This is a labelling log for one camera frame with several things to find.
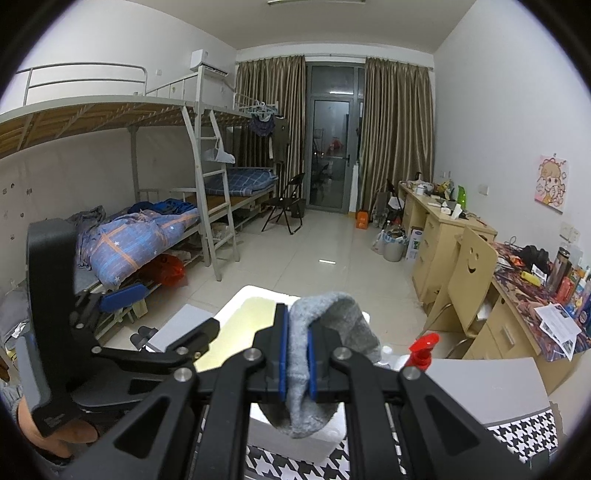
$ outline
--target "human hand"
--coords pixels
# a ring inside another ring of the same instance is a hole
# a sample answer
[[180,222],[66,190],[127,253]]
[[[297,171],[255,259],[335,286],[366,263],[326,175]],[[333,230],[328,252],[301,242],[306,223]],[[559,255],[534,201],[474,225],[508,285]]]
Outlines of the human hand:
[[68,443],[92,443],[98,438],[96,429],[90,423],[78,419],[68,422],[49,437],[43,438],[33,422],[25,398],[18,404],[17,422],[29,442],[61,458],[69,458],[72,455]]

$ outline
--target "wooden bed slats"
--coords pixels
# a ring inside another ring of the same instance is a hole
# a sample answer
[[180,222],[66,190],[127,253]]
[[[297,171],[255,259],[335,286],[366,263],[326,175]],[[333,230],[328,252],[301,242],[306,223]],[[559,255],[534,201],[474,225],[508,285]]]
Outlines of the wooden bed slats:
[[[136,102],[100,103],[96,101],[97,97],[92,99],[92,103],[77,103],[33,112],[30,111],[31,106],[28,106],[28,111],[23,115],[0,123],[0,158],[58,138],[95,131],[132,125],[184,127],[182,105],[177,103],[151,103],[149,97],[141,96]],[[187,108],[191,121],[194,122],[195,112],[192,107]],[[224,128],[241,127],[250,121],[243,115],[224,111],[216,111],[216,118],[219,126]],[[212,126],[208,115],[202,115],[202,125]]]

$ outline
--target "folding chair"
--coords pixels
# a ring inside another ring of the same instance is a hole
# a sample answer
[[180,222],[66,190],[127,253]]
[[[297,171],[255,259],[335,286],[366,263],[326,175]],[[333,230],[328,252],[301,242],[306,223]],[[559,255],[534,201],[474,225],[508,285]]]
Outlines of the folding chair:
[[[274,197],[274,198],[269,199],[265,202],[265,205],[272,206],[273,210],[271,210],[271,213],[269,214],[269,217],[267,218],[265,225],[263,225],[261,232],[265,231],[267,224],[271,220],[275,220],[275,223],[277,223],[279,221],[279,218],[281,218],[281,215],[285,216],[285,221],[287,223],[287,229],[289,230],[290,235],[293,235],[294,233],[296,233],[302,227],[302,225],[304,225],[304,222],[301,219],[303,217],[303,215],[302,215],[303,212],[300,212],[300,204],[299,204],[299,200],[301,198],[301,185],[304,181],[304,176],[305,176],[305,173],[298,173],[295,177],[293,177],[287,183],[287,185],[285,185],[285,189],[283,190],[283,194],[280,197]],[[293,187],[291,194],[289,193],[290,187]],[[273,214],[279,208],[281,209],[280,214],[277,215],[276,217],[273,217]],[[298,213],[299,213],[299,217],[300,217],[300,226],[298,228],[296,228],[293,232],[291,231],[290,221],[287,218],[287,210],[289,208],[297,208]]]

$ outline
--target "wooden chair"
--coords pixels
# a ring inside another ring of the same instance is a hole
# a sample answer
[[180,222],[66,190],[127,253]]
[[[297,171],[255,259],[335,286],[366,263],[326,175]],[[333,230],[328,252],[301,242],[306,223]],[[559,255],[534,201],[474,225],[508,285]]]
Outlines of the wooden chair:
[[468,227],[464,228],[460,254],[447,285],[447,293],[451,303],[445,305],[419,335],[420,337],[429,330],[445,310],[453,307],[466,338],[457,343],[446,358],[450,358],[460,345],[474,340],[480,332],[483,322],[476,321],[476,315],[491,285],[496,260],[495,249],[473,230]]

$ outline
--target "black and white pattern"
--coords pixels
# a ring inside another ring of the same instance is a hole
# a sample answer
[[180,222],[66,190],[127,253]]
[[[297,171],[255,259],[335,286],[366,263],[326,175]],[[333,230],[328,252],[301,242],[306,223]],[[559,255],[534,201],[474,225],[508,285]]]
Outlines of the black and white pattern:
[[552,410],[531,417],[490,426],[497,440],[506,443],[510,452],[519,455],[525,463],[536,453],[558,447],[558,435]]
[[[488,426],[495,438],[505,443],[512,453],[519,455],[522,462],[543,450],[553,450],[558,446],[558,436],[554,415],[548,409],[531,417],[514,420],[501,425]],[[401,449],[396,432],[395,440],[398,463],[401,464]],[[272,480],[349,480],[349,448],[347,439],[343,440],[330,456],[320,463],[292,460],[267,450],[249,446],[246,454],[246,473],[249,471]]]
[[[406,475],[401,465],[401,449],[398,435],[392,432],[400,471]],[[274,480],[349,480],[349,445],[345,438],[328,458],[320,463],[292,460],[255,446],[248,446],[246,470]]]

